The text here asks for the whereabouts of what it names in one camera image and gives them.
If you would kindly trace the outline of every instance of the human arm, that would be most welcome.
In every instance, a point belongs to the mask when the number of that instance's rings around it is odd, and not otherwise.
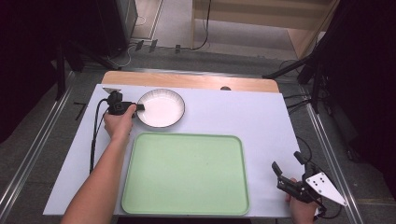
[[[291,219],[294,224],[314,223],[314,215],[318,208],[316,203],[303,203],[289,194],[286,194],[285,201],[290,203]]]
[[[110,223],[135,110],[136,106],[131,105],[122,116],[105,114],[105,129],[110,135],[110,143],[67,207],[61,223]]]

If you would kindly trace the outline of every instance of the human hand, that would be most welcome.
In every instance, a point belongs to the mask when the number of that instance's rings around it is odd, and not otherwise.
[[[112,140],[120,139],[126,143],[129,140],[129,133],[134,125],[132,115],[136,111],[136,105],[130,105],[123,115],[110,115],[105,113],[105,129]]]
[[[318,208],[316,203],[303,203],[291,197],[289,194],[286,195],[285,201],[290,203],[291,219],[294,224],[314,223],[314,215]]]

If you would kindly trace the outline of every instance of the handheld controller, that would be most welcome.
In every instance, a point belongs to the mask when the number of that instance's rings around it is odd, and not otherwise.
[[[130,105],[136,105],[132,102],[123,102],[122,93],[112,91],[107,98],[108,113],[111,115],[123,115]],[[144,105],[136,105],[136,111],[145,110]]]

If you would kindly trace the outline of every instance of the white table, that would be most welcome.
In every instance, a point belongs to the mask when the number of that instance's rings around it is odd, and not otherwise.
[[[146,92],[158,87],[97,85],[72,146],[64,161],[44,215],[62,215],[73,196],[89,175],[91,140],[95,109],[107,98],[102,87],[122,89],[123,101],[137,102]],[[218,91],[168,88],[181,95],[186,104],[183,118],[175,125],[155,129],[134,119],[131,141],[142,132],[231,134],[243,142],[246,160],[250,208],[245,217],[289,217],[285,193],[276,188],[271,164],[276,161],[284,176],[300,178],[304,167],[293,157],[299,150],[282,94],[251,91]],[[100,114],[106,110],[101,106]],[[95,161],[103,153],[109,137],[100,128]],[[131,150],[127,150],[115,215],[126,215],[120,205]]]

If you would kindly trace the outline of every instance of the forearm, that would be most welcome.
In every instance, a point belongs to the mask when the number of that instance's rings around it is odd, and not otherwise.
[[[69,204],[62,223],[109,223],[117,201],[126,141],[112,139]]]

